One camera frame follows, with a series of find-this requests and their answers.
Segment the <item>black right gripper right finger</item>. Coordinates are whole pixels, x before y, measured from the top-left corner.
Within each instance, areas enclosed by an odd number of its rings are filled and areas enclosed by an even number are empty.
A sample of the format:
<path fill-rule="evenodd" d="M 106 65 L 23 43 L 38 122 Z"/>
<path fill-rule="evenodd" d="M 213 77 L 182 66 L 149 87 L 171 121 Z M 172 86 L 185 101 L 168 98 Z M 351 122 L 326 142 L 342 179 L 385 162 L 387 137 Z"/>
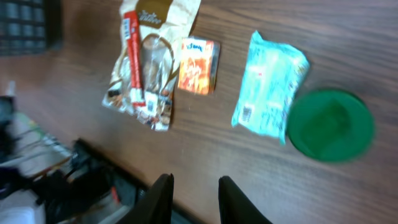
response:
<path fill-rule="evenodd" d="M 229 176 L 219 179 L 218 202 L 222 224 L 272 224 Z"/>

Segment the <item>grey plastic mesh basket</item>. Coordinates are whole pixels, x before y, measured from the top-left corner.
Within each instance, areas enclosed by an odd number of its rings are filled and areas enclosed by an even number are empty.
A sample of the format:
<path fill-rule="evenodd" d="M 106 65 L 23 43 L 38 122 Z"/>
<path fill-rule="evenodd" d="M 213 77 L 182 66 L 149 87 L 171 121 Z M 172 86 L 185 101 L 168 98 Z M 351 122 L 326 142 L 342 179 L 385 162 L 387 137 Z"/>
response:
<path fill-rule="evenodd" d="M 41 54 L 62 45 L 62 0 L 1 0 L 1 57 Z"/>

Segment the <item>green lid jar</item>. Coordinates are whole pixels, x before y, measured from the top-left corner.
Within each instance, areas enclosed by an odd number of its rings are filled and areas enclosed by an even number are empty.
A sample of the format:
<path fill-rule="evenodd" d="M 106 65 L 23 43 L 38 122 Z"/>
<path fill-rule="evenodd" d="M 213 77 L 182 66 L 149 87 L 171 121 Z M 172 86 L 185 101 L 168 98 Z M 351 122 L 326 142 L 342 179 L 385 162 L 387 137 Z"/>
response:
<path fill-rule="evenodd" d="M 296 150 L 322 162 L 346 162 L 364 154 L 376 132 L 374 117 L 355 94 L 324 88 L 294 101 L 287 137 Z"/>

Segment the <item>brown white snack bag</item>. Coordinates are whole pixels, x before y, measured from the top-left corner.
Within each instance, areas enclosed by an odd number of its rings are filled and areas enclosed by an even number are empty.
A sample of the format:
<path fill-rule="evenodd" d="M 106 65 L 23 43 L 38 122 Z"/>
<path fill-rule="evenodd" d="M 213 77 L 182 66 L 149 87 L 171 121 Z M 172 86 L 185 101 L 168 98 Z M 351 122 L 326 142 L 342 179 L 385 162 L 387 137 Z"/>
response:
<path fill-rule="evenodd" d="M 167 131 L 183 39 L 188 37 L 200 7 L 199 0 L 124 0 L 121 16 L 121 53 L 114 64 L 102 104 L 128 113 L 155 131 Z M 136 11 L 139 20 L 141 82 L 146 105 L 133 107 L 130 61 L 123 34 L 123 17 Z"/>

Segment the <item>red snack stick packet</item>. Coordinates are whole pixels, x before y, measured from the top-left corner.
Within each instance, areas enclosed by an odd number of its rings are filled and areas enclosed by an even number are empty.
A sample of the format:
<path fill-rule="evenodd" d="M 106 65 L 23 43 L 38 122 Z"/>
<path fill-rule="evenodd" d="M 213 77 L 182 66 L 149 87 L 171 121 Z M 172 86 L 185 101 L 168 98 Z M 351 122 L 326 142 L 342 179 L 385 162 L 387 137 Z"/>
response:
<path fill-rule="evenodd" d="M 129 96 L 133 107 L 143 107 L 146 105 L 146 101 L 141 82 L 140 34 L 136 11 L 129 11 L 124 14 L 123 34 L 130 61 L 131 89 Z"/>

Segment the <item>orange Kleenex tissue pack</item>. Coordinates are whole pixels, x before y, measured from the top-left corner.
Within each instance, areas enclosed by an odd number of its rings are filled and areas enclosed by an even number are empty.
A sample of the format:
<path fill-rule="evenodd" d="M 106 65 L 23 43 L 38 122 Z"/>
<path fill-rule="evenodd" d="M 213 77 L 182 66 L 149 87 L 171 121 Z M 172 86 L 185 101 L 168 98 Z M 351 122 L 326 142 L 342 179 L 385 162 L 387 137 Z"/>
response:
<path fill-rule="evenodd" d="M 178 88 L 197 95 L 212 94 L 220 50 L 217 41 L 197 37 L 183 39 Z"/>

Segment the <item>teal wet wipes pack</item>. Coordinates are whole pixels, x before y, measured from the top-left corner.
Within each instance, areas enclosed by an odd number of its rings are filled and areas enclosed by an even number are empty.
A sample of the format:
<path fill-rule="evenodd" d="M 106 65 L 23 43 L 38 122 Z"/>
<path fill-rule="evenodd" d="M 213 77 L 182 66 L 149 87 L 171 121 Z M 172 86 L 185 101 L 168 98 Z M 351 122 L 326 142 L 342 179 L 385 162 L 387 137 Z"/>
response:
<path fill-rule="evenodd" d="M 302 51 L 265 40 L 255 31 L 231 125 L 276 138 L 284 145 L 288 113 L 309 68 Z"/>

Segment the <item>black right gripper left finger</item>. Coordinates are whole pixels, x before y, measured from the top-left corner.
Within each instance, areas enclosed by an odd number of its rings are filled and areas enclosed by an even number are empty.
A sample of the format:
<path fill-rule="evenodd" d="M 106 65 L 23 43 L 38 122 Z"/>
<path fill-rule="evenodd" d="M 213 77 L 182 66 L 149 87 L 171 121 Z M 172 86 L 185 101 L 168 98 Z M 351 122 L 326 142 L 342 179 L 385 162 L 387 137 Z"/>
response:
<path fill-rule="evenodd" d="M 171 224 L 174 176 L 162 174 L 117 224 Z"/>

